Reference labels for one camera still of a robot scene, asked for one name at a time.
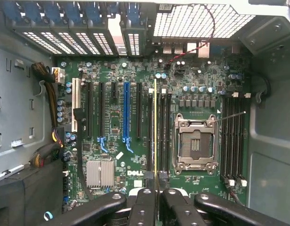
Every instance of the cpu socket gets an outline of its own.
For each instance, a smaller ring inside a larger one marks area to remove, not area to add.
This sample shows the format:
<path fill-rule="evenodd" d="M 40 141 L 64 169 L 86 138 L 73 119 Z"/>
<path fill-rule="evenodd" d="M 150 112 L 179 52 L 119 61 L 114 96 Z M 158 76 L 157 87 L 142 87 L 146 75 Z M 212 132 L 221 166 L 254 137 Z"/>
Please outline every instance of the cpu socket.
<path fill-rule="evenodd" d="M 177 114 L 172 130 L 172 164 L 177 175 L 183 170 L 205 170 L 212 175 L 218 166 L 218 123 L 184 119 Z"/>

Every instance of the green circuit board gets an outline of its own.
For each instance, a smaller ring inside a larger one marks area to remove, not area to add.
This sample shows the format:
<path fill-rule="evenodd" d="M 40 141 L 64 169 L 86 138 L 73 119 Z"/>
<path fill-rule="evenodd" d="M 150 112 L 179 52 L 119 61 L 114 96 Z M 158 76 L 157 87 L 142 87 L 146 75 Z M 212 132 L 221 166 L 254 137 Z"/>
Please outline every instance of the green circuit board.
<path fill-rule="evenodd" d="M 135 187 L 144 187 L 143 172 L 147 170 L 148 160 L 148 124 L 150 123 L 149 114 L 149 93 L 153 88 L 156 73 L 165 73 L 167 78 L 157 79 L 157 90 L 166 89 L 171 92 L 170 106 L 170 140 L 172 136 L 172 124 L 178 113 L 182 114 L 185 119 L 207 120 L 210 115 L 215 115 L 217 119 L 222 117 L 223 98 L 218 94 L 220 90 L 231 90 L 237 92 L 249 92 L 250 81 L 245 77 L 244 72 L 247 70 L 250 62 L 248 54 L 226 55 L 224 51 L 221 54 L 210 56 L 209 62 L 205 58 L 196 58 L 191 56 L 184 58 L 185 62 L 183 73 L 177 73 L 177 66 L 174 62 L 170 67 L 165 69 L 164 63 L 159 64 L 159 59 L 167 62 L 167 57 L 153 56 L 149 59 L 128 59 L 128 58 L 60 58 L 58 66 L 65 69 L 65 82 L 72 82 L 72 78 L 85 79 L 91 82 L 93 86 L 93 123 L 92 137 L 88 137 L 84 131 L 82 142 L 82 154 L 84 170 L 86 173 L 86 164 L 88 161 L 107 160 L 114 161 L 114 186 L 92 188 L 92 194 L 100 196 L 110 191 L 120 191 L 129 194 L 129 191 Z M 231 73 L 243 75 L 242 80 L 233 81 L 228 78 Z M 130 82 L 130 148 L 133 153 L 127 150 L 123 143 L 123 84 Z M 99 136 L 99 83 L 103 82 L 105 86 L 105 106 L 104 106 L 104 135 L 106 137 L 105 147 L 108 153 L 101 150 L 100 143 L 97 141 Z M 112 82 L 117 84 L 117 98 L 112 98 Z M 137 138 L 137 84 L 142 84 L 142 103 L 140 134 Z M 205 91 L 199 93 L 192 92 L 191 87 L 205 87 Z M 207 93 L 206 89 L 212 88 L 212 93 Z M 59 86 L 58 99 L 66 102 L 64 110 L 64 121 L 60 126 L 65 126 L 67 132 L 72 123 L 72 95 L 66 93 L 66 86 Z M 197 100 L 196 106 L 193 106 L 192 100 Z M 81 107 L 86 109 L 87 104 L 86 89 L 81 87 Z M 159 103 L 157 104 L 157 115 L 159 112 Z M 249 116 L 245 115 L 245 127 L 243 130 L 243 172 L 246 177 L 247 168 L 247 133 Z M 219 133 L 218 150 L 221 152 L 221 133 Z M 70 200 L 77 200 L 78 204 L 88 202 L 87 196 L 83 192 L 81 184 L 77 177 L 77 157 L 75 147 L 72 143 L 66 143 L 65 151 L 72 153 L 71 160 L 67 163 L 69 170 L 68 179 L 68 196 Z M 169 153 L 169 184 L 173 188 L 182 188 L 186 190 L 190 197 L 196 193 L 205 191 L 218 194 L 227 198 L 227 192 L 223 182 L 220 180 L 220 165 L 222 164 L 220 154 L 218 155 L 218 168 L 212 175 L 207 174 L 204 170 L 186 170 L 177 175 L 171 161 L 172 153 Z M 237 185 L 234 187 L 240 200 L 246 201 L 246 187 Z"/>

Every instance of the white pci slot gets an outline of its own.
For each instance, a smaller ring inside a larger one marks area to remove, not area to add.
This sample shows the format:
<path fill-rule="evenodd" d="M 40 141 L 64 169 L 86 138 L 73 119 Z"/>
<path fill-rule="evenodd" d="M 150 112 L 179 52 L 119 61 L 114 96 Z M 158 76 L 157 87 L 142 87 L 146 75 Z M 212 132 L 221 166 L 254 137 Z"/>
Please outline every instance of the white pci slot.
<path fill-rule="evenodd" d="M 77 132 L 77 121 L 74 117 L 74 108 L 81 106 L 81 80 L 72 79 L 72 132 Z"/>

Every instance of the motherboard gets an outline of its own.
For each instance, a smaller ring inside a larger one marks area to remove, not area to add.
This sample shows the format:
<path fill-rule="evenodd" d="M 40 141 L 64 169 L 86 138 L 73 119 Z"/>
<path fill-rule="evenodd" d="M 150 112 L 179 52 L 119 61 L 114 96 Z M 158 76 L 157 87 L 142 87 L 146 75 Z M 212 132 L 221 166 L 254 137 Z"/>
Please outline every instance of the motherboard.
<path fill-rule="evenodd" d="M 212 192 L 230 198 L 229 183 L 246 200 L 250 81 L 248 54 L 169 63 L 151 58 L 60 58 L 59 126 L 65 130 L 68 178 L 64 190 L 78 205 L 88 202 L 77 176 L 77 121 L 85 113 L 82 138 L 86 184 L 94 197 L 128 195 L 145 187 L 146 171 L 165 171 L 169 187 L 192 198 Z"/>

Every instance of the red wire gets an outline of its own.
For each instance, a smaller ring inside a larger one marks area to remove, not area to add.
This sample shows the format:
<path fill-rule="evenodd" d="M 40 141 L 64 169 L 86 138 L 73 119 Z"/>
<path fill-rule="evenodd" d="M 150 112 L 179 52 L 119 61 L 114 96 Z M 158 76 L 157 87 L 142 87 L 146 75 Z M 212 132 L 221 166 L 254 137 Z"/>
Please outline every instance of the red wire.
<path fill-rule="evenodd" d="M 192 50 L 189 50 L 189 51 L 187 51 L 185 53 L 181 53 L 178 56 L 173 57 L 172 59 L 169 60 L 169 63 L 172 63 L 175 59 L 181 58 L 181 57 L 183 57 L 184 55 L 186 55 L 188 53 L 191 53 L 191 52 L 193 52 L 193 51 L 195 51 L 197 49 L 200 49 L 200 48 L 206 46 L 208 44 L 208 42 L 213 38 L 213 35 L 214 35 L 214 32 L 215 32 L 215 19 L 214 19 L 214 16 L 212 15 L 211 11 L 208 9 L 208 7 L 206 5 L 202 5 L 201 4 L 201 6 L 205 7 L 205 9 L 208 11 L 208 13 L 210 14 L 210 17 L 212 18 L 212 21 L 213 21 L 213 31 L 212 31 L 210 37 L 208 38 L 208 40 L 203 45 L 201 45 L 199 47 L 196 47 L 196 48 L 194 48 Z"/>

